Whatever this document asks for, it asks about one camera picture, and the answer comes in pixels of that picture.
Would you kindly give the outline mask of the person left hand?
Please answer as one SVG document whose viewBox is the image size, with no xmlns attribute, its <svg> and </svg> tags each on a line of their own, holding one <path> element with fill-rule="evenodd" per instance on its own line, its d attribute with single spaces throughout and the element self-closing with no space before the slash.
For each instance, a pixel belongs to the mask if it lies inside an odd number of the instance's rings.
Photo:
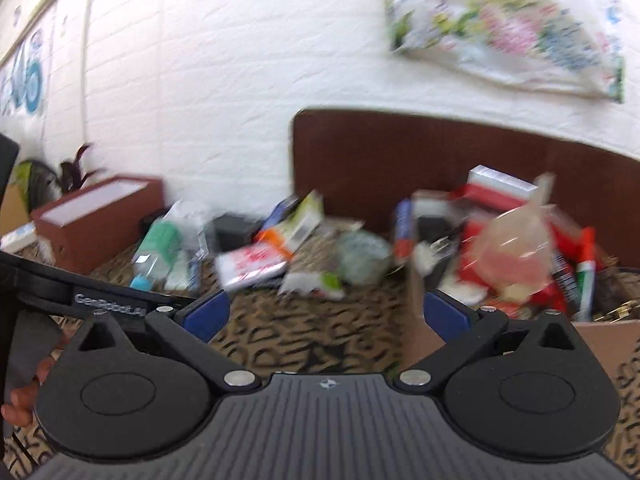
<svg viewBox="0 0 640 480">
<path fill-rule="evenodd" d="M 56 357 L 51 352 L 38 363 L 28 384 L 10 392 L 10 400 L 1 407 L 2 418 L 10 426 L 25 428 L 32 424 L 37 393 L 55 363 Z"/>
</svg>

